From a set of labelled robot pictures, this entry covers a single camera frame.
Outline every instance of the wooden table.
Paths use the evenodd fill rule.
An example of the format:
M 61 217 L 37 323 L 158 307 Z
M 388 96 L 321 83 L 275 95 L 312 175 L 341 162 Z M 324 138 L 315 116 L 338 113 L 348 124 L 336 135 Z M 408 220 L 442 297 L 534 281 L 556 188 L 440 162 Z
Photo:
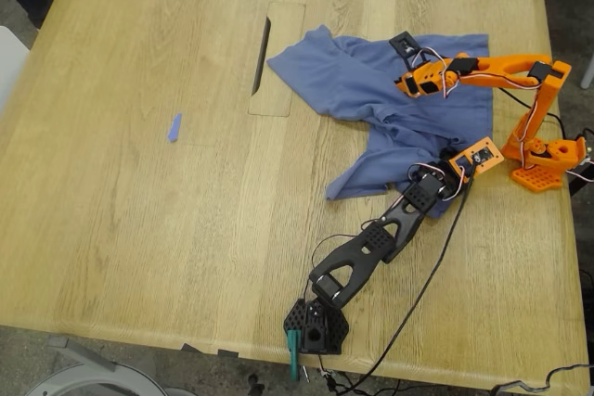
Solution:
M 367 126 L 318 116 L 268 68 L 252 96 L 266 15 L 269 56 L 322 23 L 372 40 L 487 32 L 491 55 L 549 51 L 543 0 L 56 0 L 0 121 L 1 324 L 289 360 L 281 325 L 313 247 L 356 233 L 394 192 L 325 200 Z M 494 108 L 502 144 L 523 110 L 497 92 Z M 588 359 L 567 191 L 532 194 L 508 178 L 515 165 L 476 181 L 379 375 L 536 385 Z M 328 367 L 373 364 L 456 207 L 345 307 L 351 332 Z M 585 394 L 588 373 L 553 385 Z

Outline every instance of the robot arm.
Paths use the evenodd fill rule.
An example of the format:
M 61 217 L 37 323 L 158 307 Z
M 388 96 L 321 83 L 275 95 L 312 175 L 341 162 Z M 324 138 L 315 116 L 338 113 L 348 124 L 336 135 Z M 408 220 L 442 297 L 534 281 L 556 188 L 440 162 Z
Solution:
M 518 160 L 522 167 L 511 178 L 535 192 L 562 186 L 562 176 L 583 162 L 587 156 L 586 140 L 558 139 L 545 142 L 536 137 L 540 124 L 563 86 L 571 67 L 564 62 L 551 62 L 546 55 L 512 55 L 505 57 L 441 57 L 430 48 L 421 48 L 403 32 L 390 41 L 407 64 L 408 72 L 395 82 L 410 97 L 441 91 L 444 98 L 460 83 L 483 87 L 534 90 L 532 107 L 520 118 L 501 149 L 506 158 Z M 433 54 L 436 61 L 424 55 Z M 412 66 L 408 60 L 413 57 Z M 415 62 L 420 57 L 420 64 Z M 527 72 L 522 76 L 517 73 Z

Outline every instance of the gray floor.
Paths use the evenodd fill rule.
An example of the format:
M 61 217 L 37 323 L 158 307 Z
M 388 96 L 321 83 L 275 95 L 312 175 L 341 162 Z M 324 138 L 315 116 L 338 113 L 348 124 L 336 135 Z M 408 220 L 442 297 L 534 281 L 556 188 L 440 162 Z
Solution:
M 560 98 L 562 118 L 573 137 L 583 127 L 594 127 L 594 86 L 579 88 L 581 74 L 594 52 L 594 0 L 546 0 L 553 56 L 570 63 L 572 74 Z M 7 26 L 20 40 L 31 47 L 36 30 L 14 0 L 0 0 L 0 25 Z M 580 266 L 594 273 L 594 186 L 582 190 L 572 199 Z M 59 370 L 68 361 L 45 347 L 46 334 L 0 326 L 0 395 L 24 394 L 40 378 Z M 265 384 L 265 394 L 322 395 L 328 394 L 323 379 L 310 371 L 312 382 L 295 384 L 289 380 L 286 365 L 267 364 L 243 359 L 222 358 L 193 352 L 167 351 L 137 347 L 93 339 L 79 339 L 83 345 L 105 357 L 132 365 L 154 364 L 157 380 L 163 386 L 178 387 L 198 395 L 248 394 L 248 376 L 255 373 Z M 414 383 L 403 382 L 402 388 Z M 372 378 L 365 390 L 373 393 L 393 387 L 393 379 Z M 411 396 L 485 395 L 485 391 L 434 387 L 408 391 Z

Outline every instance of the white table leg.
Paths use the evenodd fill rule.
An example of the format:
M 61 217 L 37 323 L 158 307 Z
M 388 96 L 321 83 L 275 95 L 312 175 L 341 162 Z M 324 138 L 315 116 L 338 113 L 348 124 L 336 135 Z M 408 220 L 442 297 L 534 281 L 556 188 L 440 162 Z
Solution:
M 579 84 L 579 86 L 582 88 L 590 87 L 590 84 L 592 83 L 593 78 L 594 78 L 594 55 L 592 55 L 592 59 L 590 60 L 590 63 L 588 64 L 588 68 L 586 69 L 586 72 L 584 73 L 584 77 L 582 78 L 582 82 L 581 82 L 581 84 Z

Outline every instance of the teal clamp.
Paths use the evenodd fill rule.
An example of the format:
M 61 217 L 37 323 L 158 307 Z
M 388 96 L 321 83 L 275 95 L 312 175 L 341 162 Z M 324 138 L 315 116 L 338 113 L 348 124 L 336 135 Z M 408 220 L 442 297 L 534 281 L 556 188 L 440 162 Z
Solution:
M 289 353 L 291 355 L 291 380 L 299 380 L 298 354 L 301 345 L 301 329 L 290 329 L 287 332 Z

